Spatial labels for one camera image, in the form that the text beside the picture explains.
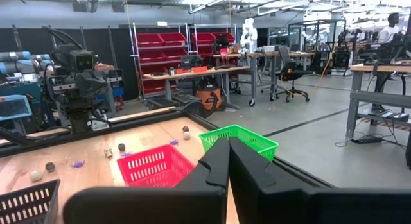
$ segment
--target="small toy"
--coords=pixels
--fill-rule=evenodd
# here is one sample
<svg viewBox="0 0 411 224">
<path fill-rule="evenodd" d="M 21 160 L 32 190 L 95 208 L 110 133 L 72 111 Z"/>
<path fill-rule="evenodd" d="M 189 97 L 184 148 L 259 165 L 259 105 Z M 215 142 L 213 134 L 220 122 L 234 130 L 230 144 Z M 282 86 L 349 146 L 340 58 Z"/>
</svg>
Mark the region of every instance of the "small toy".
<svg viewBox="0 0 411 224">
<path fill-rule="evenodd" d="M 125 151 L 125 150 L 126 150 L 126 145 L 123 144 L 123 143 L 119 144 L 119 145 L 118 145 L 118 150 L 120 150 L 120 151 Z"/>
<path fill-rule="evenodd" d="M 132 151 L 129 151 L 129 152 L 126 152 L 126 153 L 122 153 L 122 154 L 121 154 L 122 157 L 129 157 L 129 156 L 131 156 L 131 155 L 133 155 L 133 152 L 132 152 Z"/>
<path fill-rule="evenodd" d="M 177 139 L 172 140 L 172 141 L 170 141 L 170 144 L 172 144 L 172 145 L 179 145 L 179 140 L 177 140 Z"/>
<path fill-rule="evenodd" d="M 105 157 L 112 157 L 113 156 L 113 151 L 111 148 L 104 150 L 104 155 Z"/>
<path fill-rule="evenodd" d="M 55 166 L 54 163 L 52 163 L 52 162 L 48 162 L 48 163 L 46 164 L 46 170 L 47 170 L 49 173 L 53 172 L 55 168 L 56 168 L 56 166 Z"/>
<path fill-rule="evenodd" d="M 189 132 L 184 132 L 183 134 L 184 140 L 189 140 L 190 139 L 190 133 Z"/>
<path fill-rule="evenodd" d="M 43 174 L 38 170 L 34 170 L 30 173 L 30 180 L 32 182 L 39 181 L 41 178 L 43 178 Z"/>
<path fill-rule="evenodd" d="M 76 161 L 73 165 L 71 165 L 72 168 L 81 168 L 84 166 L 85 160 L 82 162 Z"/>
</svg>

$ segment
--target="workbench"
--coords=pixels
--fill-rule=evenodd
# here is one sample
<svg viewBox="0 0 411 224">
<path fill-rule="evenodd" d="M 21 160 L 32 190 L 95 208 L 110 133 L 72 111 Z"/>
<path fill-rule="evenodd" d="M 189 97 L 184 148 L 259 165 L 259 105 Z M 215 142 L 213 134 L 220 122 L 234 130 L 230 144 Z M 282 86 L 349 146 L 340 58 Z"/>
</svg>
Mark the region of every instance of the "workbench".
<svg viewBox="0 0 411 224">
<path fill-rule="evenodd" d="M 31 146 L 1 145 L 0 194 L 60 179 L 57 223 L 62 223 L 64 204 L 76 192 L 97 186 L 125 186 L 116 161 L 121 157 L 118 144 L 125 144 L 126 152 L 137 153 L 178 139 L 180 142 L 175 146 L 176 149 L 197 165 L 197 161 L 204 155 L 198 135 L 218 128 L 196 114 L 175 110 L 175 107 L 116 117 L 110 121 L 113 125 L 105 130 L 71 135 L 68 135 L 67 130 L 55 130 L 53 138 L 50 137 L 50 131 L 47 131 L 36 135 L 47 135 L 47 139 Z M 190 140 L 183 139 L 183 126 L 189 127 Z M 104 150 L 107 148 L 112 148 L 112 158 L 105 157 Z M 291 177 L 297 177 L 313 187 L 332 187 L 277 157 L 274 159 L 275 165 Z M 71 165 L 76 161 L 84 161 L 85 164 L 81 168 L 72 168 Z M 54 162 L 54 172 L 48 173 L 44 169 L 47 162 Z M 29 175 L 33 170 L 43 172 L 41 181 L 30 181 Z M 227 223 L 239 223 L 230 186 Z"/>
<path fill-rule="evenodd" d="M 378 66 L 376 89 L 374 90 L 374 92 L 367 92 L 361 90 L 363 73 L 373 72 L 373 70 L 374 66 L 372 65 L 358 64 L 351 66 L 351 71 L 353 72 L 353 84 L 350 93 L 347 131 L 345 133 L 345 135 L 348 138 L 353 137 L 354 130 L 356 127 L 356 121 L 357 119 L 361 118 L 370 119 L 372 121 L 371 123 L 373 123 L 373 121 L 381 121 L 386 122 L 389 126 L 393 124 L 392 128 L 395 128 L 396 125 L 411 127 L 411 120 L 408 120 L 407 122 L 395 121 L 392 119 L 385 119 L 379 116 L 373 116 L 370 115 L 370 113 L 368 112 L 358 112 L 358 106 L 360 101 L 373 103 L 377 105 L 411 108 L 411 96 L 384 93 L 384 87 L 380 87 L 380 90 L 377 92 L 377 87 L 382 84 L 382 81 L 386 77 L 386 75 L 391 74 L 394 71 L 397 73 L 411 73 L 411 65 Z M 408 136 L 405 157 L 407 160 L 407 166 L 411 168 L 411 131 L 410 135 Z"/>
<path fill-rule="evenodd" d="M 307 58 L 310 56 L 313 56 L 314 53 L 290 53 L 291 57 L 301 57 L 304 59 L 304 70 L 307 70 Z M 254 106 L 256 104 L 256 94 L 257 94 L 257 88 L 260 87 L 266 87 L 270 86 L 270 101 L 274 101 L 277 99 L 277 75 L 276 75 L 276 65 L 277 65 L 277 57 L 279 57 L 280 54 L 278 51 L 269 51 L 266 53 L 248 53 L 247 58 L 249 59 L 249 65 L 251 71 L 249 72 L 242 72 L 239 74 L 247 74 L 251 75 L 251 83 L 250 82 L 240 82 L 239 83 L 247 83 L 251 84 L 251 100 L 249 101 L 250 106 Z M 221 58 L 241 58 L 241 54 L 228 54 L 228 55 L 213 55 L 214 58 L 216 58 L 216 65 L 220 65 L 220 59 Z M 271 81 L 270 82 L 265 82 L 265 83 L 260 83 L 258 84 L 258 69 L 257 69 L 257 61 L 256 59 L 259 57 L 271 57 L 272 62 L 274 64 L 271 64 Z"/>
<path fill-rule="evenodd" d="M 229 69 L 219 69 L 215 70 L 215 68 L 212 68 L 210 70 L 207 70 L 205 72 L 201 73 L 183 73 L 183 74 L 175 74 L 173 76 L 170 75 L 164 75 L 164 76 L 152 76 L 151 74 L 144 74 L 144 78 L 150 79 L 150 80 L 164 80 L 165 81 L 165 86 L 164 88 L 166 89 L 166 98 L 171 100 L 171 80 L 183 80 L 183 79 L 189 79 L 189 78 L 197 78 L 201 76 L 213 76 L 213 75 L 221 75 L 223 77 L 223 82 L 222 82 L 222 87 L 225 92 L 225 101 L 227 103 L 228 107 L 233 107 L 235 109 L 239 109 L 238 106 L 233 105 L 230 101 L 230 85 L 229 85 L 229 73 L 236 73 L 239 71 L 249 71 L 250 67 L 231 67 Z"/>
</svg>

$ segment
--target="gray floor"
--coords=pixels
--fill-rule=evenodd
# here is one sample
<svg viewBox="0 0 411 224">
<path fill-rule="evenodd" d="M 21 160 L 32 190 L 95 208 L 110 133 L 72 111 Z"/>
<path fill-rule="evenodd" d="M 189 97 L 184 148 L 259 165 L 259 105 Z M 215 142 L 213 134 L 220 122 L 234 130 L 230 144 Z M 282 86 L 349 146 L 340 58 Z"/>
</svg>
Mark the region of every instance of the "gray floor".
<svg viewBox="0 0 411 224">
<path fill-rule="evenodd" d="M 368 79 L 364 76 L 364 89 L 368 86 Z M 345 141 L 351 77 L 327 76 L 319 87 L 314 87 L 318 82 L 318 76 L 301 78 L 297 82 L 298 89 L 309 92 L 309 103 L 301 97 L 285 103 L 284 95 L 270 102 L 269 91 L 266 90 L 258 94 L 254 107 L 248 106 L 250 96 L 247 95 L 250 92 L 246 85 L 241 85 L 245 95 L 231 94 L 231 101 L 241 108 L 235 112 L 215 112 L 208 120 L 218 126 L 238 124 L 263 135 L 278 131 L 269 137 L 279 143 L 278 157 L 337 187 L 411 188 L 411 170 L 406 167 L 405 150 L 400 146 L 386 142 L 363 145 L 347 142 L 344 147 L 335 145 Z M 401 81 L 387 82 L 385 91 L 401 93 Z M 368 107 L 370 105 L 362 106 L 360 110 Z M 144 110 L 146 108 L 140 102 L 132 101 L 119 115 Z M 298 127 L 283 130 L 291 126 Z M 356 130 L 359 137 L 363 135 L 360 132 L 390 135 L 388 128 L 364 122 Z M 396 130 L 395 134 L 399 143 L 407 143 L 408 132 Z"/>
</svg>

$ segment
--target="office chair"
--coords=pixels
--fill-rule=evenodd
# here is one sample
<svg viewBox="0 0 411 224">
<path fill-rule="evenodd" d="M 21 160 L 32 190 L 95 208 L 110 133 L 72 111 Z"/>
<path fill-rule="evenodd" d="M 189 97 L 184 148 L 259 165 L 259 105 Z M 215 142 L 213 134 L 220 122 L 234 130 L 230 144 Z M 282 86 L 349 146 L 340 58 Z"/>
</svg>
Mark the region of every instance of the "office chair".
<svg viewBox="0 0 411 224">
<path fill-rule="evenodd" d="M 289 100 L 290 96 L 293 98 L 294 94 L 300 94 L 301 96 L 304 96 L 306 98 L 306 102 L 309 102 L 310 99 L 308 98 L 308 93 L 307 92 L 297 90 L 297 89 L 294 88 L 294 80 L 296 80 L 296 79 L 298 79 L 301 76 L 304 76 L 306 74 L 311 74 L 311 72 L 295 70 L 296 62 L 291 59 L 287 47 L 280 46 L 279 47 L 279 53 L 280 53 L 281 61 L 283 62 L 284 67 L 281 69 L 281 72 L 280 72 L 278 78 L 281 81 L 284 81 L 284 82 L 292 80 L 293 85 L 292 85 L 292 88 L 290 90 L 286 90 L 285 92 L 280 92 L 278 94 L 286 93 L 287 97 L 285 98 L 285 101 L 287 103 L 290 102 L 290 100 Z"/>
</svg>

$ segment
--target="ball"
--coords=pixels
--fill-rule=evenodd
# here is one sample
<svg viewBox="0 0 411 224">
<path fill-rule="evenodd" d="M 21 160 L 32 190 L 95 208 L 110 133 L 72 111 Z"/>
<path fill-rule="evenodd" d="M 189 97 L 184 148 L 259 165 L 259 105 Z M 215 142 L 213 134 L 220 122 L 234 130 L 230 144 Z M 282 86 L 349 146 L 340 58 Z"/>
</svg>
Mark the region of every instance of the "ball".
<svg viewBox="0 0 411 224">
<path fill-rule="evenodd" d="M 190 133 L 189 132 L 184 132 L 183 134 L 184 140 L 189 140 L 190 139 Z"/>
<path fill-rule="evenodd" d="M 46 164 L 46 170 L 47 170 L 49 173 L 53 172 L 55 168 L 56 168 L 56 166 L 55 166 L 54 163 L 52 163 L 52 162 L 48 162 L 48 163 Z"/>
<path fill-rule="evenodd" d="M 123 143 L 119 144 L 119 145 L 118 145 L 118 150 L 120 150 L 120 151 L 125 151 L 125 150 L 126 150 L 126 145 L 123 144 Z"/>
<path fill-rule="evenodd" d="M 34 170 L 30 173 L 30 180 L 32 182 L 39 181 L 41 178 L 43 178 L 43 174 L 38 170 Z"/>
</svg>

